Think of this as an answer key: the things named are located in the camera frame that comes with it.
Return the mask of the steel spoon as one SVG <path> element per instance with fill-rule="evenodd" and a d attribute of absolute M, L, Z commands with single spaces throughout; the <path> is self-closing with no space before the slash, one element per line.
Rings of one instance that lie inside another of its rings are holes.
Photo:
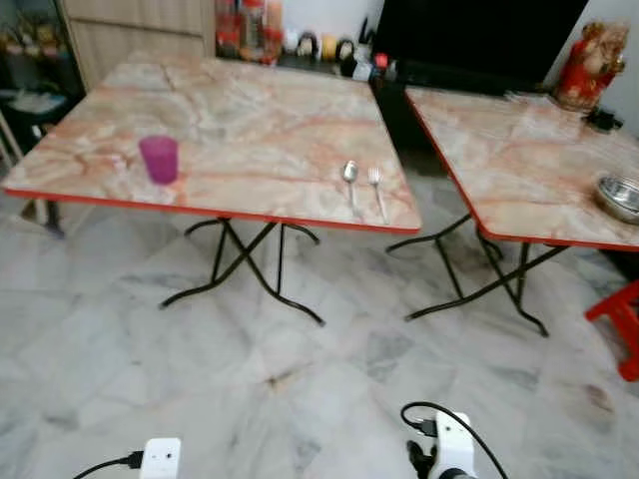
<path fill-rule="evenodd" d="M 353 219 L 360 220 L 361 213 L 357 208 L 357 201 L 355 197 L 355 186 L 357 182 L 357 164 L 355 161 L 347 161 L 347 163 L 342 166 L 341 176 L 343 181 L 346 183 L 348 209 L 350 210 Z"/>

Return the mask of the red plastic stool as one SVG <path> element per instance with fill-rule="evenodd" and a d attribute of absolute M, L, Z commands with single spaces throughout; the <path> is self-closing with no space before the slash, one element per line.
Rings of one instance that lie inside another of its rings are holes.
<path fill-rule="evenodd" d="M 619 363 L 619 374 L 627 382 L 639 380 L 639 284 L 630 282 L 620 291 L 612 293 L 607 299 L 602 299 L 585 310 L 584 318 L 588 322 L 607 316 L 613 328 L 619 333 L 624 343 L 627 355 Z"/>

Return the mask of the large red-lidded jar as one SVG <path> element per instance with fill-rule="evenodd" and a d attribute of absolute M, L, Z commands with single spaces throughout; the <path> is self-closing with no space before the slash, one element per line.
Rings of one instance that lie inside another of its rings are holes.
<path fill-rule="evenodd" d="M 242 0 L 239 54 L 243 59 L 260 61 L 266 55 L 266 0 Z"/>

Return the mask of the black television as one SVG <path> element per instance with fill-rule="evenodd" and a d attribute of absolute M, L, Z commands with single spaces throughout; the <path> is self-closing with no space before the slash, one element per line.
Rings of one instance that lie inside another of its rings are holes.
<path fill-rule="evenodd" d="M 589 0 L 384 0 L 371 51 L 540 83 Z"/>

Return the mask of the stainless steel bowl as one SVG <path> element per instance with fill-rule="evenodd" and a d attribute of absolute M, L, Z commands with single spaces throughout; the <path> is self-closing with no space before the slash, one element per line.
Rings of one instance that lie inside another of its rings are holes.
<path fill-rule="evenodd" d="M 595 200 L 613 218 L 639 224 L 639 186 L 633 179 L 603 175 L 595 183 Z"/>

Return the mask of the light wooden cabinet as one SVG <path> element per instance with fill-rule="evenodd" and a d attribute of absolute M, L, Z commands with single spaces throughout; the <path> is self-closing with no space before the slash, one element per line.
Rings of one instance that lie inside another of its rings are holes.
<path fill-rule="evenodd" d="M 215 0 L 58 0 L 84 87 L 137 50 L 214 55 Z"/>

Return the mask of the marble-top folding table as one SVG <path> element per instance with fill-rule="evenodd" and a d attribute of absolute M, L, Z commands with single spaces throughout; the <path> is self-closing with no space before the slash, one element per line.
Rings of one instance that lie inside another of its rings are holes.
<path fill-rule="evenodd" d="M 204 284 L 245 268 L 283 229 L 409 236 L 423 221 L 365 82 L 179 52 L 132 52 L 0 180 L 6 195 L 201 216 L 219 225 Z"/>
<path fill-rule="evenodd" d="M 639 254 L 635 225 L 617 219 L 598 198 L 606 177 L 636 182 L 639 143 L 622 131 L 601 133 L 583 115 L 531 99 L 429 88 L 405 88 L 421 126 L 467 206 L 433 242 L 448 278 L 456 279 L 443 239 L 466 221 L 497 278 L 456 299 L 413 311 L 406 322 L 461 307 L 501 287 L 542 336 L 546 325 L 524 309 L 532 268 L 571 247 Z"/>

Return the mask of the purple plastic cup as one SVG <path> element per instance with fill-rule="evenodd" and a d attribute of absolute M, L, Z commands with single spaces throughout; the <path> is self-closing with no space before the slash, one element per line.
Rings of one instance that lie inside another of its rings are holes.
<path fill-rule="evenodd" d="M 151 182 L 156 186 L 171 186 L 179 177 L 177 140 L 165 134 L 151 134 L 138 142 L 143 163 Z"/>

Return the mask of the steel fork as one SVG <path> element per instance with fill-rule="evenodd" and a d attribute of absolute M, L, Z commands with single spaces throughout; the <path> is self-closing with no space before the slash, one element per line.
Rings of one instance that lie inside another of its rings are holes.
<path fill-rule="evenodd" d="M 369 182 L 369 185 L 373 188 L 374 199 L 378 205 L 380 222 L 384 225 L 389 225 L 389 215 L 386 208 L 386 202 L 384 201 L 384 197 L 380 191 L 380 186 L 382 186 L 383 183 L 383 176 L 379 169 L 369 168 L 368 173 L 366 173 L 366 181 Z"/>

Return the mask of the red and gold statue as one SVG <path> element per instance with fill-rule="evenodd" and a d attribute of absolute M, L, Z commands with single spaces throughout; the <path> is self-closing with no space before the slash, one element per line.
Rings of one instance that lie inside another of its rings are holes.
<path fill-rule="evenodd" d="M 552 99 L 562 109 L 588 113 L 598 105 L 613 78 L 624 72 L 629 24 L 592 20 L 581 29 L 558 77 Z"/>

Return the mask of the glass display shelf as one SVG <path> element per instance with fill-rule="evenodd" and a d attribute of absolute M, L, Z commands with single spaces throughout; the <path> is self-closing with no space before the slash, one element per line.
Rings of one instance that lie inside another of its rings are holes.
<path fill-rule="evenodd" d="M 58 0 L 0 0 L 0 113 L 9 127 L 58 123 L 83 96 Z"/>

